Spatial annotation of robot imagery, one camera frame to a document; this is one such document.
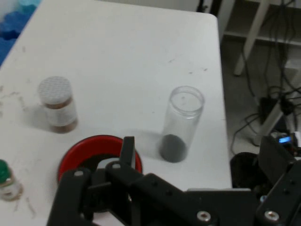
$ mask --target white lid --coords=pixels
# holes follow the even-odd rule
[[[72,96],[72,89],[66,78],[53,76],[40,83],[38,93],[43,103],[56,105],[68,100]]]

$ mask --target white table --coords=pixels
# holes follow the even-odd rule
[[[79,125],[48,130],[37,86],[71,81]],[[189,156],[174,164],[157,151],[171,91],[200,89],[206,105]],[[0,157],[24,185],[19,202],[0,201],[2,225],[43,225],[60,159],[97,134],[134,135],[144,173],[176,187],[229,188],[217,21],[208,14],[95,0],[44,0],[0,70]],[[102,226],[119,225],[108,214]]]

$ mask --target white wall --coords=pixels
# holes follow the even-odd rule
[[[12,12],[17,9],[17,0],[0,0],[0,21],[2,21],[6,13]]]

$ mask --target clear plastic tube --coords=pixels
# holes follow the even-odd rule
[[[179,162],[186,158],[204,104],[202,93],[194,87],[182,86],[172,91],[159,148],[165,160]]]

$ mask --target small vial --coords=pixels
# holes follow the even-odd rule
[[[53,76],[43,80],[39,85],[38,93],[48,123],[54,132],[70,132],[77,126],[71,84],[66,78]]]
[[[0,196],[6,201],[19,199],[22,185],[14,177],[13,171],[4,160],[0,160]]]
[[[205,99],[190,86],[175,88],[169,98],[159,151],[169,162],[183,161],[192,143]]]

